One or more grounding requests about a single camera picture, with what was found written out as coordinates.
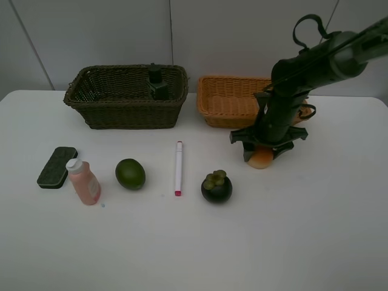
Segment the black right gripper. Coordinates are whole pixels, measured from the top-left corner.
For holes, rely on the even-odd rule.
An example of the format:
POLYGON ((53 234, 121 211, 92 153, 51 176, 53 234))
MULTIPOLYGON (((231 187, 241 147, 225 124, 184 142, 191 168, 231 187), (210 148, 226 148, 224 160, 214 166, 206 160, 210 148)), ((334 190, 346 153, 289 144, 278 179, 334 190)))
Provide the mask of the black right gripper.
POLYGON ((283 153, 292 150, 295 140, 305 140, 308 137, 305 128, 292 125, 307 95, 307 92, 288 97, 273 92, 254 94, 259 106, 254 124, 230 132, 232 144, 242 142, 245 162, 251 159, 257 146, 271 148, 273 160, 275 160, 283 153))

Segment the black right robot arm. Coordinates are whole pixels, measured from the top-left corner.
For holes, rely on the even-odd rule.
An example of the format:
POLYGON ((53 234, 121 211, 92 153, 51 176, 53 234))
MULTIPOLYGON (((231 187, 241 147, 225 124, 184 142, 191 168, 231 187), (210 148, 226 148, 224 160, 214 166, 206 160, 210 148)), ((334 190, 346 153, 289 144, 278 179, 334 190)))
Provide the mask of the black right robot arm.
POLYGON ((359 76, 370 60, 387 56, 387 18, 383 18, 359 33, 327 33, 322 20, 314 14, 305 15, 318 25, 324 42, 302 47, 295 58, 278 61, 271 74, 271 83, 255 93, 259 112, 253 125, 230 133, 230 142, 243 144, 244 161, 248 162, 259 148, 270 149, 273 157, 292 150, 293 142, 305 140, 305 128, 292 122, 312 90, 359 76))

